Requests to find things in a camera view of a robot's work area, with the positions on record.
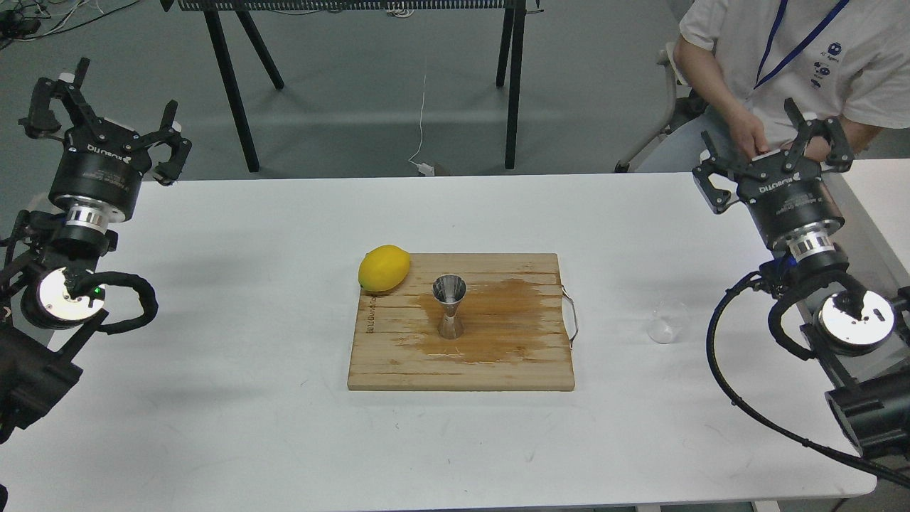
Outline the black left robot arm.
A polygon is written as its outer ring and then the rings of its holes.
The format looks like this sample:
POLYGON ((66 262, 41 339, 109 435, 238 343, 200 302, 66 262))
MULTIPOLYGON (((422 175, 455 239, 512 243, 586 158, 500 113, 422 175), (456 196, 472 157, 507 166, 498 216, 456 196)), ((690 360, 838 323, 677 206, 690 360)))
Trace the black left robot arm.
POLYGON ((45 417, 75 385, 74 359, 96 333, 129 333, 159 311, 156 292, 136 274, 97 271, 117 249, 113 223, 133 217, 146 173, 178 181, 192 144, 166 104, 143 135, 95 114, 82 94, 90 61, 39 78, 19 124, 32 139, 64 149, 48 200, 54 213, 21 210, 2 240, 2 441, 45 417))

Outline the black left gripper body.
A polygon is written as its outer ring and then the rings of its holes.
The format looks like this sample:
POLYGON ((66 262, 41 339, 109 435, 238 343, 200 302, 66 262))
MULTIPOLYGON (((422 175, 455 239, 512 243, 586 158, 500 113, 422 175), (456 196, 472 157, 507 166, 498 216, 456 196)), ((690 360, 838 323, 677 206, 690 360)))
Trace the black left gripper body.
POLYGON ((66 144, 48 200, 58 208, 70 208, 77 200, 101 202, 113 223, 124 223, 133 217, 145 173, 145 151, 130 155, 93 144, 66 144))

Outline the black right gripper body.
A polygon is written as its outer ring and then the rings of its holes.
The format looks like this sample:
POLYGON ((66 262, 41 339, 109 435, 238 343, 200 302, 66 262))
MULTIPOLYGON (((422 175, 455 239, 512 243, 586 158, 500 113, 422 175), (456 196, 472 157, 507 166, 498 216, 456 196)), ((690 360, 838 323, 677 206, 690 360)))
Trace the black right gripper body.
POLYGON ((737 195, 757 227, 761 242, 772 252, 783 252, 806 233, 836 233, 845 224, 824 171, 805 168, 791 174, 758 171, 737 177, 737 195))

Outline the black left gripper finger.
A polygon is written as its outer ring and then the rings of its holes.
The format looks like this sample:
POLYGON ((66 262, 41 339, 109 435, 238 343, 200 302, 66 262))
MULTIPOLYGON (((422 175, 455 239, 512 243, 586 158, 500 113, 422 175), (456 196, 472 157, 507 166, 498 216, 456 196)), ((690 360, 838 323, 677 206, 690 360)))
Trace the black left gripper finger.
POLYGON ((37 80, 27 115, 18 120, 27 137, 54 139, 64 146, 78 146, 89 142, 104 145, 110 142, 104 121, 94 113, 93 108, 82 96, 81 85, 89 65, 90 59, 84 57, 79 60, 74 75, 64 73, 55 80, 51 78, 37 80), (71 129, 61 137, 58 136, 58 132, 62 129, 62 124, 51 107, 54 100, 62 104, 72 123, 71 129))
POLYGON ((134 136, 130 142, 124 143, 121 149, 132 155, 140 150, 147 150, 160 144, 165 144, 170 149, 168 160, 160 162, 152 171, 153 178, 164 187, 175 184, 184 169, 186 159, 192 149, 192 142, 182 136, 181 127, 176 124, 176 111, 178 101, 170 100, 164 108, 161 125, 156 131, 142 136, 134 136))

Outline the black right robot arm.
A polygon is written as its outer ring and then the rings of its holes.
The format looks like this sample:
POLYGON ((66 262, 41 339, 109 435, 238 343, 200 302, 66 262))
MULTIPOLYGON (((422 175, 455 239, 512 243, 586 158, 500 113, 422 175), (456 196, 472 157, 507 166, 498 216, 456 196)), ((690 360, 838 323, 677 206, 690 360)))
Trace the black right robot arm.
POLYGON ((849 171, 854 152, 837 119, 803 114, 793 98, 786 98, 784 110, 797 131, 792 146, 748 163, 722 158, 709 134, 702 133, 706 150, 692 175, 703 198, 716 214, 744 204, 761 242, 779 253, 739 279, 715 307, 706 334, 709 369, 732 405, 765 427, 851 469, 907 487, 906 474, 879 460, 908 456, 908 370, 861 381, 848 372, 842 358, 873 353, 892 335, 908 340, 908 288, 885 298, 848 273, 848 256, 831 239, 845 218, 823 175, 849 171), (774 298, 767 325, 778 346, 803 361, 815 360, 825 370, 833 383, 826 401, 856 454, 780 427, 726 381, 715 335, 722 312, 745 289, 774 298))

